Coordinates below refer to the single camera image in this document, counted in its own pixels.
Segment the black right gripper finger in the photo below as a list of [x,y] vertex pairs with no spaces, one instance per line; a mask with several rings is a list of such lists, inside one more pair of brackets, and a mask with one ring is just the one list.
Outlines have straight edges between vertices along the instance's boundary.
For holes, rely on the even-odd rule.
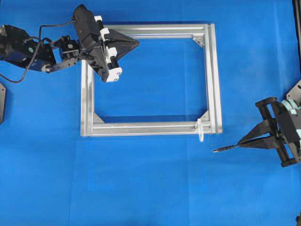
[[281,143],[273,136],[252,139],[239,144],[245,148],[278,149]]
[[262,121],[258,123],[247,135],[238,141],[238,145],[261,137],[273,136],[277,139],[277,126],[275,121]]

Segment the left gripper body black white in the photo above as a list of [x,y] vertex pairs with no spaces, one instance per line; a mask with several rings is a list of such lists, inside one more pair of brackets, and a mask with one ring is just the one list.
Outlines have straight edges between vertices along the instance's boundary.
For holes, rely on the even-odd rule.
[[[101,16],[96,16],[95,20],[102,19]],[[119,80],[120,75],[123,70],[119,66],[118,61],[110,60],[110,57],[113,55],[113,48],[107,45],[107,34],[109,34],[109,28],[104,27],[101,31],[101,52],[96,53],[89,51],[86,52],[83,50],[84,54],[86,54],[89,59],[89,65],[97,72],[97,74],[101,77],[103,82],[115,82]]]

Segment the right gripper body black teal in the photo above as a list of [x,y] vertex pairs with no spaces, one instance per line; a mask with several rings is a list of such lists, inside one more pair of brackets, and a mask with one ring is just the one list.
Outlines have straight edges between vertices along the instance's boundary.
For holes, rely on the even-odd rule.
[[278,142],[276,148],[281,166],[301,162],[301,104],[289,98],[278,102],[269,97],[257,102],[264,120],[272,120],[272,132]]

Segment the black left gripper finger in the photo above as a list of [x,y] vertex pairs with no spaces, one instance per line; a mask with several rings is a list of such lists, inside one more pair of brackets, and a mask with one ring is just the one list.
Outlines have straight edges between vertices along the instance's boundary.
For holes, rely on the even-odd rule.
[[139,41],[126,36],[114,29],[109,29],[109,34],[107,34],[107,45],[114,47],[138,47]]
[[118,61],[120,58],[122,58],[138,46],[139,43],[111,43],[110,48],[113,48],[113,55],[110,57],[110,60],[112,61],[114,58],[114,60]]

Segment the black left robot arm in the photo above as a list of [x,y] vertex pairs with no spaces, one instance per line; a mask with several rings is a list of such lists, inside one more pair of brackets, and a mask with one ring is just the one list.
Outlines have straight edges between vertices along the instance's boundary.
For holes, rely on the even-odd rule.
[[118,61],[139,46],[140,42],[103,26],[93,16],[74,16],[78,39],[69,35],[56,41],[42,34],[30,36],[11,25],[0,28],[0,59],[29,70],[52,73],[84,60],[101,77],[102,82],[117,81],[122,74]]

